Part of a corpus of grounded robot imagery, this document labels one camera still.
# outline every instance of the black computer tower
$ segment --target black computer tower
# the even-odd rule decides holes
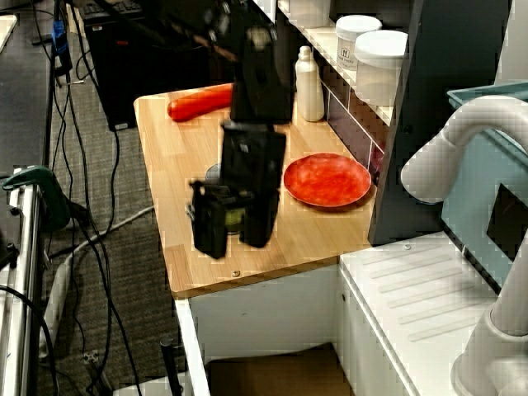
[[[162,48],[107,14],[85,9],[81,16],[111,130],[136,126],[138,97],[233,81],[227,60],[188,39],[175,38],[178,49]],[[140,9],[126,16],[156,29]]]

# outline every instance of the red plate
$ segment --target red plate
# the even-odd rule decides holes
[[[364,196],[370,188],[370,174],[352,158],[318,153],[291,163],[284,172],[284,185],[297,200],[335,208]]]

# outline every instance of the wooden table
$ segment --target wooden table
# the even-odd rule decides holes
[[[196,250],[186,204],[189,182],[204,179],[219,162],[222,149],[223,109],[176,123],[167,115],[168,103],[197,92],[189,90],[141,97],[135,102],[139,136],[158,219],[159,234],[175,299],[220,291],[308,271],[338,262],[345,252],[369,248],[367,241],[375,188],[352,207],[321,211],[308,207],[281,189],[279,213],[270,242],[262,249],[230,236],[226,257],[215,260]],[[309,123],[294,111],[291,125],[277,130],[287,135],[285,167],[311,153],[351,154],[325,122]]]

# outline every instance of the container lid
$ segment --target container lid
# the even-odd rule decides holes
[[[313,59],[314,55],[312,54],[312,49],[307,45],[303,45],[299,50],[299,59],[300,60],[310,60]]]
[[[401,31],[370,31],[357,38],[354,55],[360,62],[377,68],[399,68],[407,38],[407,33]]]
[[[339,18],[336,23],[336,34],[344,40],[353,41],[357,36],[367,31],[377,31],[381,29],[381,21],[373,16],[348,15]]]

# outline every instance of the white cabinet base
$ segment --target white cabinet base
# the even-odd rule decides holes
[[[446,396],[453,392],[450,360],[493,299],[439,233],[351,253],[339,266],[178,300],[176,307],[196,396],[210,394],[210,361],[327,342],[356,396]]]

